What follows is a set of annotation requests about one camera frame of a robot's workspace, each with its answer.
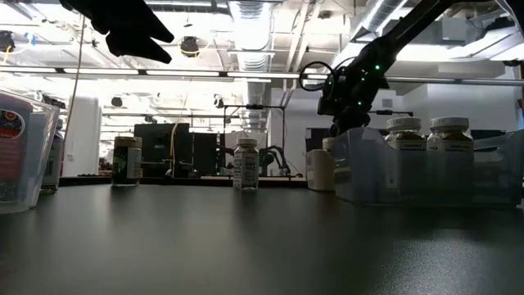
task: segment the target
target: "black tabletop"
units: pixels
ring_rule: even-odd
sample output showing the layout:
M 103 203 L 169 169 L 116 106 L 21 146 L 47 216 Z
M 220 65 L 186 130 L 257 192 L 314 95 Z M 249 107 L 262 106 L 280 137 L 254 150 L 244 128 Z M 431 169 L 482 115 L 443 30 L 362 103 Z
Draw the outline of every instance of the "black tabletop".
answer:
M 0 294 L 343 293 L 522 295 L 522 212 L 97 185 L 0 216 Z

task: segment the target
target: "transparent storage box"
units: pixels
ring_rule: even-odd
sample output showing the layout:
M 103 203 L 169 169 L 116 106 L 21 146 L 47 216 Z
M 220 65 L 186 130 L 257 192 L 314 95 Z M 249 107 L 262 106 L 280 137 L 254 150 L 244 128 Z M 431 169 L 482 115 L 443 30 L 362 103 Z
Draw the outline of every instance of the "transparent storage box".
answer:
M 479 140 L 494 152 L 410 152 L 376 129 L 352 129 L 333 149 L 337 196 L 355 204 L 514 207 L 522 199 L 524 131 Z
M 0 91 L 0 214 L 36 206 L 59 110 Z

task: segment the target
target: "black robotic arm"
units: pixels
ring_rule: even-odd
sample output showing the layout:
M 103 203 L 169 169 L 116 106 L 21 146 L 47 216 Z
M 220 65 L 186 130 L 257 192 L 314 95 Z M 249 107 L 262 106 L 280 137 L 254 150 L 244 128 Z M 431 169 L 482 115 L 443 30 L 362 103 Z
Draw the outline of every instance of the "black robotic arm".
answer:
M 469 2 L 488 2 L 476 0 Z M 511 7 L 515 21 L 523 27 L 524 1 L 500 0 Z M 333 136 L 369 124 L 368 111 L 378 89 L 388 89 L 385 73 L 397 54 L 422 33 L 446 9 L 463 0 L 422 0 L 397 26 L 366 45 L 348 65 L 334 70 L 323 86 L 318 114 L 333 116 Z

